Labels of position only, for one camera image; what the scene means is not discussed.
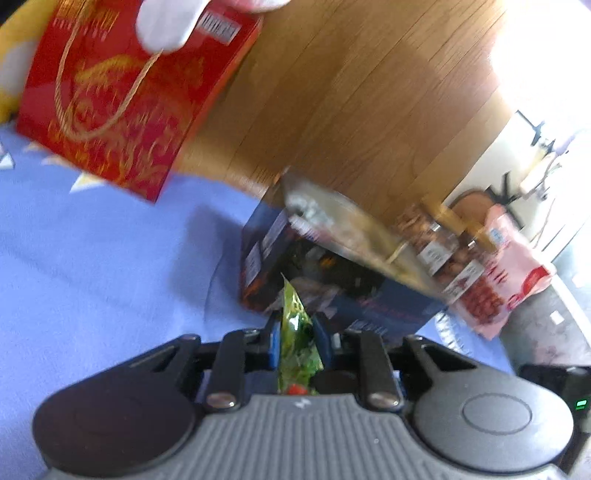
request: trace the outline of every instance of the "green plastic bag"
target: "green plastic bag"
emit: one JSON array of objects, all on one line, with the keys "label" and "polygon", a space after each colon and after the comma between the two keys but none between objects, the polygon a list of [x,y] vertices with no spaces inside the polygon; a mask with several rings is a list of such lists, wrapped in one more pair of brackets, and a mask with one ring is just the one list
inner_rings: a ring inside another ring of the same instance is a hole
[{"label": "green plastic bag", "polygon": [[284,280],[279,392],[305,394],[310,378],[323,366],[314,343],[312,320],[294,287]]}]

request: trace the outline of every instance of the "yellow fabric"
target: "yellow fabric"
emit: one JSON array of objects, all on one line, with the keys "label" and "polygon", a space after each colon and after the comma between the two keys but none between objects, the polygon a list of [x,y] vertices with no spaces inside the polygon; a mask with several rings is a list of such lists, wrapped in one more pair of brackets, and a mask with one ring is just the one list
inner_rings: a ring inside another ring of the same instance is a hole
[{"label": "yellow fabric", "polygon": [[[0,27],[0,71],[5,68],[6,55],[26,41],[37,41],[47,28],[59,0],[28,0]],[[7,92],[0,85],[0,122],[16,112],[20,95]]]}]

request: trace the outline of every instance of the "pink snack bag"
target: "pink snack bag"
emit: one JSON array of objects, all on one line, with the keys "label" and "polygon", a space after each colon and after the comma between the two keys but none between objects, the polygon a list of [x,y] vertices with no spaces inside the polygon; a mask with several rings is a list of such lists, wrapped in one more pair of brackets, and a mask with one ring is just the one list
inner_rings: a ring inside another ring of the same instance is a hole
[{"label": "pink snack bag", "polygon": [[[550,285],[556,268],[539,258],[503,206],[488,210],[485,227],[498,251],[453,308],[474,331],[490,340],[499,334],[517,305]],[[489,304],[491,293],[493,303]]]}]

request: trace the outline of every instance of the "red object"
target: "red object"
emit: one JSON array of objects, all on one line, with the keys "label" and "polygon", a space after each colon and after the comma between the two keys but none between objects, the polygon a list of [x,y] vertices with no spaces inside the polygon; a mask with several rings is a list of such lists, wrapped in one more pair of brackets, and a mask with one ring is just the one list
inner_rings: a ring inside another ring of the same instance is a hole
[{"label": "red object", "polygon": [[287,395],[307,395],[309,392],[306,387],[302,387],[297,383],[293,383],[289,387],[287,387],[287,391],[285,393]]},{"label": "red object", "polygon": [[[54,90],[82,4],[63,0],[57,7],[27,79],[17,131],[74,165],[155,201],[184,140],[201,126],[256,40],[261,17],[210,3],[185,46],[156,61],[122,118],[103,135],[77,142],[60,129]],[[63,109],[73,110],[76,130],[103,125],[150,57],[135,35],[140,5],[141,0],[97,0],[80,28],[61,85]]]}]

